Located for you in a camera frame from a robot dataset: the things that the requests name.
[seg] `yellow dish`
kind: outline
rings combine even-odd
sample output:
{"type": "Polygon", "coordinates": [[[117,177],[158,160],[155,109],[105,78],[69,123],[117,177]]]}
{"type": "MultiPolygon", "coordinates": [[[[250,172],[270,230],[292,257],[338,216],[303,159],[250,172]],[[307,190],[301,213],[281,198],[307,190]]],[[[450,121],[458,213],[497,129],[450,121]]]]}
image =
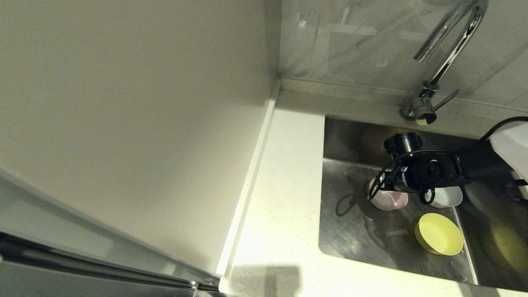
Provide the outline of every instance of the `yellow dish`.
{"type": "Polygon", "coordinates": [[[462,232],[455,223],[439,214],[423,215],[414,234],[420,245],[433,254],[454,256],[464,247],[462,232]]]}

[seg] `white countertop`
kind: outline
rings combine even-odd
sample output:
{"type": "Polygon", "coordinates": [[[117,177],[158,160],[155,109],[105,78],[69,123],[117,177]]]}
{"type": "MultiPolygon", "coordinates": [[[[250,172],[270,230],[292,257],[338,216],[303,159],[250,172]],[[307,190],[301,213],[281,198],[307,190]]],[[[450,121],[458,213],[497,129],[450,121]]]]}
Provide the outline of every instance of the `white countertop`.
{"type": "Polygon", "coordinates": [[[277,109],[221,292],[246,296],[522,296],[323,254],[324,116],[277,109]]]}

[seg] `stainless steel sink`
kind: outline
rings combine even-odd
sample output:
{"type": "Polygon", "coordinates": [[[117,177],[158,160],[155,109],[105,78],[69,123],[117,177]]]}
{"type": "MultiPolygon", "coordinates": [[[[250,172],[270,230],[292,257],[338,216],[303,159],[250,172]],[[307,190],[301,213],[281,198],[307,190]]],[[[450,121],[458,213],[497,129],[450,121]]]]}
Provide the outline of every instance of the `stainless steel sink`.
{"type": "MultiPolygon", "coordinates": [[[[456,208],[422,205],[410,194],[406,207],[381,211],[364,196],[365,183],[390,156],[383,141],[410,129],[326,119],[319,247],[325,254],[462,283],[528,292],[528,211],[507,200],[499,186],[507,175],[462,187],[456,208]],[[350,210],[340,216],[349,206],[350,210]],[[442,214],[462,230],[456,256],[426,252],[414,237],[423,214],[442,214]]],[[[474,140],[414,131],[424,149],[457,149],[474,140]]]]}

